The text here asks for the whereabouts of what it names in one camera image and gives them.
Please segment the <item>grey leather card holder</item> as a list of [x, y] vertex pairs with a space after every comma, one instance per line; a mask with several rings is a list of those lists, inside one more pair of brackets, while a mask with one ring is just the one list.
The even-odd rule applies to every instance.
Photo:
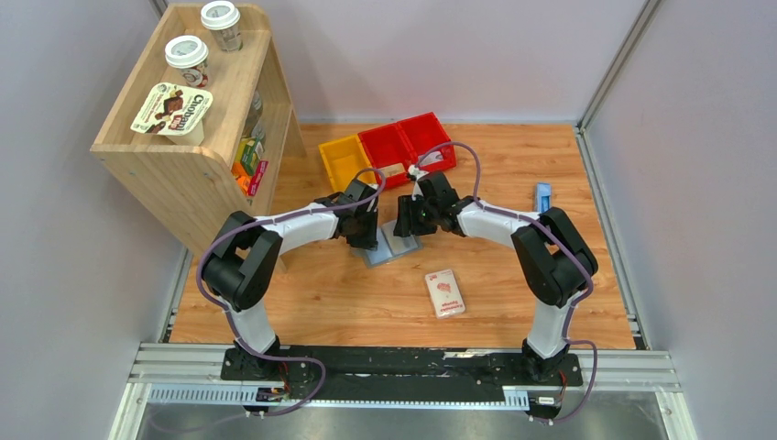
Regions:
[[389, 263], [422, 249], [418, 236], [395, 236], [396, 220], [382, 225], [377, 234], [378, 245], [374, 249], [354, 249], [353, 253], [361, 258], [367, 268]]

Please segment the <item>grey credit card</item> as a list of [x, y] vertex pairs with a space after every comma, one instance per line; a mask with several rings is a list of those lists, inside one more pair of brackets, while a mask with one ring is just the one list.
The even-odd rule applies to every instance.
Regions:
[[424, 168], [424, 167], [429, 168], [432, 165], [435, 165], [443, 161], [444, 161], [444, 155], [440, 150], [438, 150], [438, 151], [431, 152], [423, 159], [420, 159], [419, 166], [421, 168]]

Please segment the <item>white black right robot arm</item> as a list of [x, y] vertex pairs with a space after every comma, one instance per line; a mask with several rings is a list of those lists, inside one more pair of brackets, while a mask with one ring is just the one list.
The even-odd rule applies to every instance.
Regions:
[[554, 377], [570, 342], [574, 308], [591, 294], [598, 262], [567, 213], [550, 208], [524, 213], [460, 197], [440, 171], [412, 167], [413, 192], [398, 199], [398, 237], [443, 230], [482, 238], [516, 251], [524, 279], [536, 299], [531, 330], [523, 340], [522, 369], [532, 382]]

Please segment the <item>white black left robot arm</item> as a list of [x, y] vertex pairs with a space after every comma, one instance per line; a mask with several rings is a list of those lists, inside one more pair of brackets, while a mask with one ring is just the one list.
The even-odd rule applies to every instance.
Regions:
[[220, 307], [245, 353], [245, 368], [258, 380], [279, 371], [279, 337], [268, 321], [264, 297], [280, 256], [308, 244], [342, 237], [351, 248], [377, 245], [382, 185], [353, 179], [346, 190], [282, 214], [236, 211], [204, 251], [196, 270], [200, 294]]

